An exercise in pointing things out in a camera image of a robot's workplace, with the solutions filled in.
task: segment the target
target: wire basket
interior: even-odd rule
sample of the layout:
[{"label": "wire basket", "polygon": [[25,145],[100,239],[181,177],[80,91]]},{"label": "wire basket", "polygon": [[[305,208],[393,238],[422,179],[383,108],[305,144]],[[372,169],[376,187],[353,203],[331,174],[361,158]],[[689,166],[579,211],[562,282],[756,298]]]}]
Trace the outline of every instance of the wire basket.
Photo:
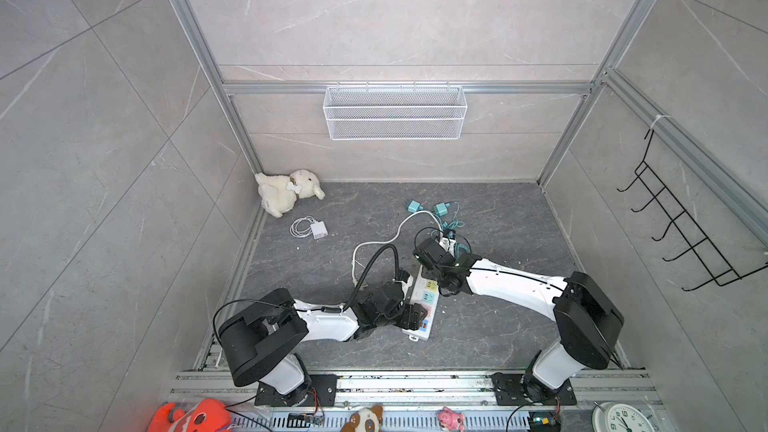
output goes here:
[{"label": "wire basket", "polygon": [[460,86],[334,86],[322,103],[332,140],[458,139]]}]

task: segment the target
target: plush toy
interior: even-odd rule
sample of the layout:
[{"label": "plush toy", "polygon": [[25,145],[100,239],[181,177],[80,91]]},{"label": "plush toy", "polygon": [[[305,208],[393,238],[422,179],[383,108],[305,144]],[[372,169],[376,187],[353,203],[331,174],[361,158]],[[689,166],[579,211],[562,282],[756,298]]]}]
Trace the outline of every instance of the plush toy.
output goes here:
[{"label": "plush toy", "polygon": [[184,413],[176,404],[166,404],[154,413],[148,432],[224,432],[231,430],[232,418],[224,404],[216,399],[202,399]]},{"label": "plush toy", "polygon": [[352,414],[350,421],[341,428],[341,432],[379,432],[382,429],[383,417],[384,408],[380,405],[360,409]]},{"label": "plush toy", "polygon": [[265,176],[256,174],[261,205],[271,216],[280,218],[293,208],[299,198],[317,196],[323,200],[326,194],[320,188],[320,180],[309,170],[297,170],[290,176]]},{"label": "plush toy", "polygon": [[437,414],[437,420],[440,421],[440,428],[443,430],[458,430],[464,432],[466,418],[464,414],[456,414],[453,410],[444,407],[442,412]]}]

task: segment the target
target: gray marble wall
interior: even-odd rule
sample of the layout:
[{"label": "gray marble wall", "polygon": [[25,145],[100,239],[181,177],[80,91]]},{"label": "gray marble wall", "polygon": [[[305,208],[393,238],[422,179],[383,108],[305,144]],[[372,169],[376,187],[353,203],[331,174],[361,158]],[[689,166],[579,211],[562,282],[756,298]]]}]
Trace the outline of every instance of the gray marble wall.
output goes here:
[{"label": "gray marble wall", "polygon": [[[619,65],[746,187],[766,195],[768,59],[765,0],[659,0]],[[547,187],[566,235],[587,272],[604,281],[627,318],[621,343],[645,366],[681,430],[768,430],[768,293],[758,272],[725,287],[708,284],[667,217],[635,185],[648,128],[604,93]],[[741,273],[766,262],[765,246],[664,143],[648,162]],[[660,186],[649,184],[654,191]],[[662,202],[680,210],[666,193]],[[689,222],[681,224],[693,240]],[[715,271],[727,266],[697,248]]]},{"label": "gray marble wall", "polygon": [[590,80],[633,0],[190,0],[228,80]]},{"label": "gray marble wall", "polygon": [[[225,80],[282,81],[591,80],[634,0],[190,1]],[[360,181],[531,181],[578,103],[469,100],[455,142],[332,142],[321,97],[237,99],[268,172]]]},{"label": "gray marble wall", "polygon": [[451,141],[333,141],[322,95],[237,96],[268,173],[309,168],[322,180],[498,182],[536,179],[577,95],[468,95],[462,136]]},{"label": "gray marble wall", "polygon": [[0,156],[0,429],[144,430],[256,206],[168,0],[0,0]]}]

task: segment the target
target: orange plush toy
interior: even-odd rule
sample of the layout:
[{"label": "orange plush toy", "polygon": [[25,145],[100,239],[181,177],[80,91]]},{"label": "orange plush toy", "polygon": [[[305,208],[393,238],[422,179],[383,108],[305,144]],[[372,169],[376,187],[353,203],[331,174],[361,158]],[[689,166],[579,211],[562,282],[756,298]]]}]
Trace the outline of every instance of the orange plush toy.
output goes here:
[{"label": "orange plush toy", "polygon": [[232,427],[230,413],[216,399],[202,399],[184,413],[176,404],[166,404],[154,413],[148,432],[224,432]]}]

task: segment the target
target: black wire rack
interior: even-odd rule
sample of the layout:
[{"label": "black wire rack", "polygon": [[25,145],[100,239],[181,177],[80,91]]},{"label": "black wire rack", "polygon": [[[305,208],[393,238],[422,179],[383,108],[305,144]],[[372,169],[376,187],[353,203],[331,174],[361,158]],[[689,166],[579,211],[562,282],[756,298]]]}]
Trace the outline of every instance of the black wire rack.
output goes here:
[{"label": "black wire rack", "polygon": [[[661,180],[661,177],[658,177],[658,174],[656,173],[656,171],[654,171],[650,167],[650,165],[648,165],[648,162],[646,162],[646,158],[648,157],[648,149],[650,148],[650,141],[653,138],[654,138],[654,130],[653,129],[648,129],[648,132],[646,132],[645,138],[644,138],[644,139],[648,140],[648,144],[645,147],[645,153],[643,154],[643,160],[640,161],[640,164],[634,170],[634,180],[632,180],[632,182],[626,188],[617,188],[616,190],[618,190],[620,192],[626,192],[636,182],[641,183],[646,188],[646,190],[648,190],[648,193],[651,195],[651,198],[650,198],[650,200],[644,206],[640,207],[638,210],[635,210],[634,208],[632,208],[631,211],[632,212],[642,212],[650,204],[656,202],[658,204],[658,206],[661,207],[661,210],[664,211],[664,214],[666,214],[668,219],[670,220],[669,224],[667,224],[667,228],[664,230],[664,234],[662,234],[661,237],[658,237],[658,238],[651,237],[651,238],[653,240],[655,240],[656,242],[660,242],[661,240],[664,239],[664,237],[667,236],[667,233],[670,230],[670,228],[672,228],[674,226],[677,229],[677,232],[680,234],[680,236],[682,236],[683,240],[685,240],[685,243],[688,245],[688,248],[683,250],[680,254],[677,254],[677,255],[675,255],[672,258],[662,258],[662,260],[664,260],[665,262],[672,262],[672,261],[675,261],[678,258],[682,257],[683,255],[686,255],[688,252],[692,252],[694,255],[696,255],[696,258],[699,260],[701,265],[704,267],[704,269],[706,270],[706,273],[710,275],[710,279],[709,280],[706,280],[706,281],[702,282],[701,284],[698,284],[695,287],[692,287],[692,288],[685,288],[685,287],[683,287],[682,289],[684,291],[686,291],[686,292],[691,292],[691,291],[695,291],[696,289],[705,286],[706,284],[709,284],[710,282],[714,282],[715,284],[718,284],[719,286],[723,287],[723,286],[728,285],[728,284],[733,284],[734,282],[739,281],[739,280],[741,280],[743,278],[749,277],[750,275],[752,275],[752,274],[754,274],[756,272],[759,272],[759,271],[761,271],[761,270],[763,270],[765,268],[768,268],[768,262],[766,262],[766,264],[763,265],[763,267],[756,268],[752,272],[748,272],[748,273],[745,273],[745,274],[740,274],[740,273],[738,273],[737,270],[734,269],[734,266],[731,265],[730,262],[728,262],[728,259],[725,258],[723,253],[717,248],[717,246],[714,244],[714,242],[712,242],[712,239],[710,238],[710,236],[706,234],[706,232],[701,228],[701,226],[699,226],[699,223],[696,221],[696,219],[691,214],[688,213],[688,210],[686,209],[686,207],[684,207],[683,204],[680,203],[680,200],[678,200],[677,197],[675,196],[675,194],[673,194],[672,191],[669,189],[669,187],[667,187],[667,184],[665,184],[664,181]],[[658,183],[661,184],[661,189],[659,189],[657,192],[654,192],[648,186],[646,181],[643,179],[643,174],[645,174],[646,176],[648,176],[649,174],[653,175],[653,177],[655,177],[656,180],[658,180]],[[664,204],[661,202],[661,200],[659,200],[659,196],[661,195],[662,192],[666,192],[670,197],[672,197],[672,199],[677,203],[677,205],[680,206],[680,208],[682,209],[682,212],[680,212],[678,214],[675,214],[673,216],[670,213],[670,211],[667,209],[667,207],[664,206]],[[688,239],[688,237],[683,233],[683,230],[680,228],[680,226],[677,223],[677,221],[681,220],[682,218],[688,218],[695,225],[696,229],[701,233],[701,235],[704,236],[704,238],[702,238],[699,241],[696,241],[696,243],[691,243],[691,240]],[[706,264],[704,259],[701,257],[701,254],[699,254],[699,252],[696,250],[696,247],[699,247],[701,245],[705,245],[707,243],[712,246],[712,248],[715,250],[715,252],[720,256],[720,258],[723,259],[723,262],[726,264],[726,270],[724,272],[720,272],[718,274],[715,274],[714,272],[712,272],[712,269]],[[732,275],[729,276],[728,278],[725,278],[724,276],[726,274],[732,274]]]}]

